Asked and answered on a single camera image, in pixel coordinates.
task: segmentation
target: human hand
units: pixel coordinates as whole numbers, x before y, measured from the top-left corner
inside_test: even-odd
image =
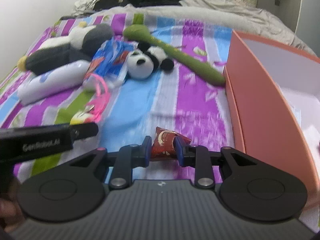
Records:
[[[0,198],[0,220],[4,221],[4,231],[10,232],[20,225],[23,220],[22,211],[17,202],[19,181],[14,178],[10,184],[6,199]]]

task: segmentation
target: gray ribbed panel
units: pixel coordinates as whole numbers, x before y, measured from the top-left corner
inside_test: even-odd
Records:
[[[303,240],[314,233],[297,220],[260,225],[226,211],[211,191],[188,180],[136,180],[112,191],[89,216],[65,224],[27,220],[16,240]]]

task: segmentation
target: red snack packet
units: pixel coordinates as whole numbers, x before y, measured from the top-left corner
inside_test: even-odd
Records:
[[[155,158],[169,158],[176,159],[176,151],[174,150],[174,138],[180,135],[187,145],[191,140],[177,132],[166,130],[164,128],[156,128],[156,138],[151,149],[151,159]]]

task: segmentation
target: panda ear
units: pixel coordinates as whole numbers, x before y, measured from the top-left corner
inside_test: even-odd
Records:
[[[166,72],[166,73],[170,73],[172,72],[173,70],[173,67],[174,67],[174,63],[171,59],[169,58],[166,58],[164,59],[162,62],[161,62],[161,65],[160,65],[160,68]]]
[[[142,52],[147,51],[150,47],[151,45],[147,42],[142,41],[138,43],[138,49],[140,49]]]

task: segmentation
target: green plush toy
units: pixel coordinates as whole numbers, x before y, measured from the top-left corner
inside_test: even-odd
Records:
[[[179,49],[153,37],[145,25],[131,25],[124,30],[123,36],[131,41],[144,41],[153,46],[158,46],[162,48],[167,55],[187,66],[209,84],[215,86],[225,85],[226,80],[224,76],[215,70],[208,62],[201,62]]]

